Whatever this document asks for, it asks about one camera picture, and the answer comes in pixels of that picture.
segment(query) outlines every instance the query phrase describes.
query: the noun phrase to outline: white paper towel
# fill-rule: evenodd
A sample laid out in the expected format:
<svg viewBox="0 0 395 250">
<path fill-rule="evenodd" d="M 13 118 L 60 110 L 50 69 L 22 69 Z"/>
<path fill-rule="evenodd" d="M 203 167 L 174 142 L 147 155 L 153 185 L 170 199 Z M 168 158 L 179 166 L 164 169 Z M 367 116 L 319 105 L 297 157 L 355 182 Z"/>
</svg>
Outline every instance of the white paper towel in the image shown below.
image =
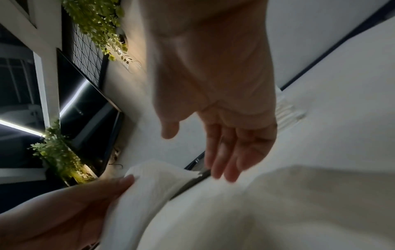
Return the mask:
<svg viewBox="0 0 395 250">
<path fill-rule="evenodd" d="M 189 180 L 199 176 L 160 161 L 131 167 L 135 183 L 107 213 L 100 250 L 137 249 L 144 230 L 166 202 Z"/>
</svg>

